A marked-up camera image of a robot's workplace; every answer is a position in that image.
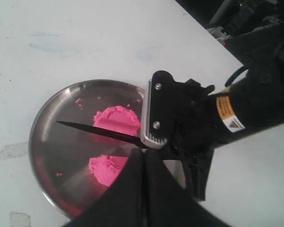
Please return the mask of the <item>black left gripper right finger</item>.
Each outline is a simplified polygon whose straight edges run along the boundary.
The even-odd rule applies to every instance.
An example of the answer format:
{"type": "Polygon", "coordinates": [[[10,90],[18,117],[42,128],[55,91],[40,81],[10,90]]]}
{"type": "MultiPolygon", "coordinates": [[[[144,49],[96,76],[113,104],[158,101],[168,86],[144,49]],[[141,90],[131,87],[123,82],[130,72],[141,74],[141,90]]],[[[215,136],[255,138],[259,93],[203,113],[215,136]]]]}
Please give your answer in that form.
{"type": "Polygon", "coordinates": [[[144,196],[149,227],[227,227],[177,183],[157,151],[144,152],[144,196]]]}

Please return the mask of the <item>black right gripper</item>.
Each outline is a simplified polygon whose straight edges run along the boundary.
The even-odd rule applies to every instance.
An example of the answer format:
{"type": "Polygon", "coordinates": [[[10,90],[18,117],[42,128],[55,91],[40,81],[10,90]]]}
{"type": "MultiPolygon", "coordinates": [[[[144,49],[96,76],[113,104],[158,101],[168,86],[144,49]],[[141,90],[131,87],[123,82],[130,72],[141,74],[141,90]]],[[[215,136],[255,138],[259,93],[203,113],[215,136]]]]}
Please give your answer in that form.
{"type": "Polygon", "coordinates": [[[181,84],[188,101],[177,119],[174,146],[184,169],[186,190],[194,199],[204,199],[216,148],[230,142],[216,107],[214,85],[202,87],[189,79],[181,84]]]}

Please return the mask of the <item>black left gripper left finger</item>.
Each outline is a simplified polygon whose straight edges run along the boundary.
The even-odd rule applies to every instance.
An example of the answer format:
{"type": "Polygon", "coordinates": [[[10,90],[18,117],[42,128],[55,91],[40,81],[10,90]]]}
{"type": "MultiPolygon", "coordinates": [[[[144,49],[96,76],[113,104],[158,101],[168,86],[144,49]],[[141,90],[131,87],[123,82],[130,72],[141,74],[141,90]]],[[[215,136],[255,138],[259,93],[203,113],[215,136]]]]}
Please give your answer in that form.
{"type": "Polygon", "coordinates": [[[66,227],[142,227],[143,153],[130,156],[115,181],[88,209],[65,224],[66,227]]]}

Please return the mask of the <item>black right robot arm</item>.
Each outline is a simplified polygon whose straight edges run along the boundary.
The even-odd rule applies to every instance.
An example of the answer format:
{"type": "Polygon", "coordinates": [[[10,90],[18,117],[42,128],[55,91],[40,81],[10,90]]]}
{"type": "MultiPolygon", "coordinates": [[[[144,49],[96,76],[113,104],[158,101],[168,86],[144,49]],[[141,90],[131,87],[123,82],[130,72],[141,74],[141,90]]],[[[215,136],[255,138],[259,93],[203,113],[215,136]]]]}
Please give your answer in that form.
{"type": "Polygon", "coordinates": [[[264,67],[242,66],[220,93],[192,101],[177,119],[176,142],[186,158],[188,192],[205,200],[213,152],[284,124],[284,42],[264,67]]]}

